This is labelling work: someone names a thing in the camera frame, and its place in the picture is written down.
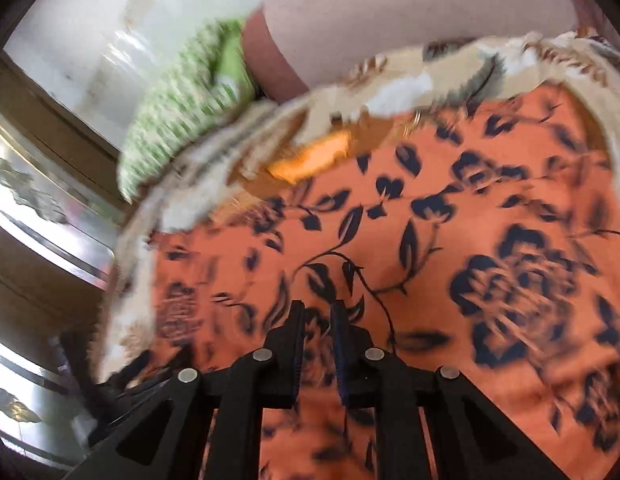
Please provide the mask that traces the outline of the pink cylindrical bolster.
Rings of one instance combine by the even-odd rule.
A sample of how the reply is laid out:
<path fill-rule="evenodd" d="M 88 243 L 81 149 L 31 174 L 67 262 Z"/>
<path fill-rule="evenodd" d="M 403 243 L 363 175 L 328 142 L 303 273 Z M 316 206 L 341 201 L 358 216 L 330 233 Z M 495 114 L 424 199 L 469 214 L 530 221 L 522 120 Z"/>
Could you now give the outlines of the pink cylindrical bolster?
<path fill-rule="evenodd" d="M 243 48 L 256 83 L 285 102 L 392 49 L 557 35 L 578 21 L 577 0 L 266 0 L 246 21 Z"/>

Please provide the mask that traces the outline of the green white patterned pillow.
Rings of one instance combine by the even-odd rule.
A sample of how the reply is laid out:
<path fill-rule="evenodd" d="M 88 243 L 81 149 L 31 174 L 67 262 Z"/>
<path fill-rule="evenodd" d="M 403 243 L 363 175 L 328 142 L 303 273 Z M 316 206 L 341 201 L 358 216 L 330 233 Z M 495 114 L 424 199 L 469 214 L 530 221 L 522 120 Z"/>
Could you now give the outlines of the green white patterned pillow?
<path fill-rule="evenodd" d="M 119 156 L 117 184 L 129 203 L 184 148 L 255 99 L 242 46 L 246 21 L 207 22 L 188 38 L 142 97 Z"/>

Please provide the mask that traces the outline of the beige leaf pattern blanket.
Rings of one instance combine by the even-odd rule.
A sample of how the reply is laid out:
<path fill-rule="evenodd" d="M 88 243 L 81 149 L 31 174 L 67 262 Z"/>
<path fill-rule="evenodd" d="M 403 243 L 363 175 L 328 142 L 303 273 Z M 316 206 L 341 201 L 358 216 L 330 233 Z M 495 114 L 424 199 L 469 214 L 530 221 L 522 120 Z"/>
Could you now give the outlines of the beige leaf pattern blanket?
<path fill-rule="evenodd" d="M 116 275 L 90 363 L 119 370 L 153 341 L 150 281 L 159 237 L 237 224 L 284 256 L 285 223 L 304 235 L 336 214 L 321 182 L 380 184 L 365 219 L 401 183 L 426 214 L 453 194 L 481 203 L 500 184 L 528 193 L 587 151 L 613 159 L 620 194 L 620 52 L 592 29 L 420 44 L 365 58 L 336 84 L 282 105 L 249 105 L 231 125 L 184 144 L 135 185 Z"/>

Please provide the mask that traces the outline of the orange black floral garment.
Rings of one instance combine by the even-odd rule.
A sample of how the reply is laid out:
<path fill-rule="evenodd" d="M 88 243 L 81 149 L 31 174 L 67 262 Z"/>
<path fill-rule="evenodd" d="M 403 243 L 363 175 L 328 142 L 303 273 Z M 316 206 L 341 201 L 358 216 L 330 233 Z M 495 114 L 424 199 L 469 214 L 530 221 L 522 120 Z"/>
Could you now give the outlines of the orange black floral garment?
<path fill-rule="evenodd" d="M 391 142 L 232 220 L 157 232 L 153 363 L 211 372 L 304 311 L 297 405 L 264 415 L 265 479 L 369 479 L 373 416 L 339 401 L 330 307 L 422 370 L 458 368 L 573 479 L 620 455 L 620 205 L 562 84 L 346 133 Z"/>

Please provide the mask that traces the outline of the wooden glass panel cabinet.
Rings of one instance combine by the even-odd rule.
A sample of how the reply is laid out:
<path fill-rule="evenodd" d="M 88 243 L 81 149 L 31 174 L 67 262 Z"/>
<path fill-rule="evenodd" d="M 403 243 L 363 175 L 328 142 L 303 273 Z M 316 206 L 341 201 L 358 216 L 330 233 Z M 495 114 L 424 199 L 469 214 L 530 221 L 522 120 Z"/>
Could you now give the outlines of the wooden glass panel cabinet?
<path fill-rule="evenodd" d="M 96 322 L 122 219 L 116 150 L 0 54 L 0 438 L 28 476 L 80 462 L 54 342 Z"/>

